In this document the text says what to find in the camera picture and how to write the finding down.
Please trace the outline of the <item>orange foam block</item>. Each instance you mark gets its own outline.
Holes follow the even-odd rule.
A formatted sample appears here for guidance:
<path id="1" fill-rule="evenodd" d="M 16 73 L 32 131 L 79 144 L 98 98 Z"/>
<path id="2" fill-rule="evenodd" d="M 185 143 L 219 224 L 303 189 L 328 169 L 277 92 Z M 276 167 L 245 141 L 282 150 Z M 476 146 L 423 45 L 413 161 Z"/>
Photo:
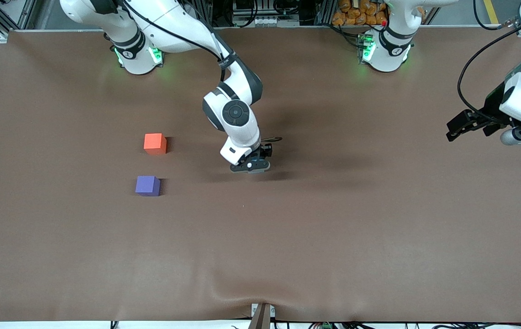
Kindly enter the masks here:
<path id="1" fill-rule="evenodd" d="M 146 133 L 143 149 L 147 154 L 160 155 L 167 152 L 167 139 L 162 133 Z"/>

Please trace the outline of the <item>purple foam block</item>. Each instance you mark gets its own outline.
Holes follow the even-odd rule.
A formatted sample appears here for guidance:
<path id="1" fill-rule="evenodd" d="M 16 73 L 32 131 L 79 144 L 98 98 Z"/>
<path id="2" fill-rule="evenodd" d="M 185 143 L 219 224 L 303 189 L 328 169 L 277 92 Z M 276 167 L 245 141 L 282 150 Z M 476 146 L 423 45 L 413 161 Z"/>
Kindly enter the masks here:
<path id="1" fill-rule="evenodd" d="M 161 180 L 156 176 L 137 177 L 135 193 L 140 196 L 160 196 Z"/>

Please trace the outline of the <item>brown table mat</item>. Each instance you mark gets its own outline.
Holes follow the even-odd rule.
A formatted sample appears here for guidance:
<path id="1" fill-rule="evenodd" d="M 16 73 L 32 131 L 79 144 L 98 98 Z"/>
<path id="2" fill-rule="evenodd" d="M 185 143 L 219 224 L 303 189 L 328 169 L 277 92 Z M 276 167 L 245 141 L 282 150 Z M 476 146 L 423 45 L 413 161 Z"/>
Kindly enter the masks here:
<path id="1" fill-rule="evenodd" d="M 225 29 L 261 77 L 271 169 L 235 174 L 202 50 L 135 76 L 100 32 L 0 44 L 0 321 L 521 322 L 521 146 L 450 143 L 496 38 L 425 27 L 381 74 L 330 29 Z M 143 149 L 162 133 L 166 154 Z M 160 196 L 135 193 L 137 177 Z"/>

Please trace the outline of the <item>bag of orange items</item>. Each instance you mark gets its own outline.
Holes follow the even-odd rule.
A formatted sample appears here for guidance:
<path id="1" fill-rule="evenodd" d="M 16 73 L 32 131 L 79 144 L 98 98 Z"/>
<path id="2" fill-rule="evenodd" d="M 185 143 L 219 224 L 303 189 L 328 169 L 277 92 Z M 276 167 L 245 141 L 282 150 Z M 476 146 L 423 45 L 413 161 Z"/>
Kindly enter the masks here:
<path id="1" fill-rule="evenodd" d="M 330 24 L 334 26 L 384 26 L 389 6 L 383 0 L 336 0 Z"/>

